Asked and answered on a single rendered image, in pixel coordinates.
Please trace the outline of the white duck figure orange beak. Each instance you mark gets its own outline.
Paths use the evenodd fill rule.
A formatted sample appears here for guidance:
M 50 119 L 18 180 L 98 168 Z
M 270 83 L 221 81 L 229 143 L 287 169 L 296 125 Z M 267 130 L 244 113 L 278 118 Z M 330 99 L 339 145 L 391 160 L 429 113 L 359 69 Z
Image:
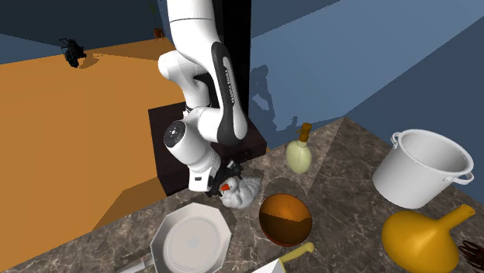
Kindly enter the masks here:
M 228 178 L 221 186 L 222 203 L 232 209 L 244 209 L 252 204 L 260 192 L 260 178 Z

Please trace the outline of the yellow funnel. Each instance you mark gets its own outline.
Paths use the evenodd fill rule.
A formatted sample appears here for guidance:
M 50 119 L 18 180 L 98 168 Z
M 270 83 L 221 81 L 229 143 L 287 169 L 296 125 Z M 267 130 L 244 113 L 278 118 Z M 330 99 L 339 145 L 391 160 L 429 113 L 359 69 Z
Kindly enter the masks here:
M 468 205 L 440 219 L 399 211 L 384 222 L 382 244 L 391 259 L 410 273 L 450 273 L 459 261 L 450 230 L 473 215 L 475 210 Z

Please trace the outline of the dark robot stand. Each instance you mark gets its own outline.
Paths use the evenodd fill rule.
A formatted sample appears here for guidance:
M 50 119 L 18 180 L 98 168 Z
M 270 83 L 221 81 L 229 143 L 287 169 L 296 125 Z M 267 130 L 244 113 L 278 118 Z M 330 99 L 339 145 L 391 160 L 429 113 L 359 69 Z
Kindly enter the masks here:
M 188 168 L 180 163 L 165 147 L 164 132 L 176 120 L 182 119 L 185 103 L 179 102 L 148 110 L 157 177 L 166 196 L 173 195 L 188 187 Z M 235 147 L 211 143 L 220 155 L 223 165 L 230 159 L 243 163 L 266 154 L 267 142 L 256 126 L 247 119 L 247 135 Z

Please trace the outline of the white octagonal plate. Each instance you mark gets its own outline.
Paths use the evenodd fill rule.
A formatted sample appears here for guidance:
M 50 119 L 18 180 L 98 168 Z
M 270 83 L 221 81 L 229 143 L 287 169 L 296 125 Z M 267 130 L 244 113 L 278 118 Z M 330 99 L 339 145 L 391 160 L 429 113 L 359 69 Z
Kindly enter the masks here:
M 217 273 L 232 233 L 222 213 L 192 202 L 168 214 L 150 243 L 157 273 Z

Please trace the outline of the tall black column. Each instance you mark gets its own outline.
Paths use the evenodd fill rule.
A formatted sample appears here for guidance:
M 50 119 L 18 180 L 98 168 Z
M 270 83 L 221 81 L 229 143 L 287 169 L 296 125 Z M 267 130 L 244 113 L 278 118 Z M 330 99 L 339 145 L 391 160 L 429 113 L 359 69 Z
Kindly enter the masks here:
M 251 51 L 251 0 L 222 0 L 223 35 L 235 78 L 240 104 L 248 115 L 250 51 Z

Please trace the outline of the orange brown bowl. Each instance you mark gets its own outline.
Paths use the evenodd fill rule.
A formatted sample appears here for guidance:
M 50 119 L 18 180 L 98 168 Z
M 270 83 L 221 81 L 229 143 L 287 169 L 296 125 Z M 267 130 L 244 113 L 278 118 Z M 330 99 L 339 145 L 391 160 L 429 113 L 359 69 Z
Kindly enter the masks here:
M 264 235 L 283 247 L 301 244 L 312 229 L 312 216 L 308 207 L 294 195 L 270 195 L 259 209 L 259 223 Z

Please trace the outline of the pale green pump bottle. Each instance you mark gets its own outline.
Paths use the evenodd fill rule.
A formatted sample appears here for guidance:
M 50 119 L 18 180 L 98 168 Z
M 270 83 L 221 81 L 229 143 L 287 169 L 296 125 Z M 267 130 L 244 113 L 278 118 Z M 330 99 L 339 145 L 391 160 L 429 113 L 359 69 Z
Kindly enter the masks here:
M 312 125 L 310 123 L 302 124 L 301 129 L 298 130 L 298 139 L 293 140 L 286 147 L 285 155 L 287 165 L 293 172 L 299 175 L 307 172 L 312 163 L 312 153 L 307 147 L 311 129 Z

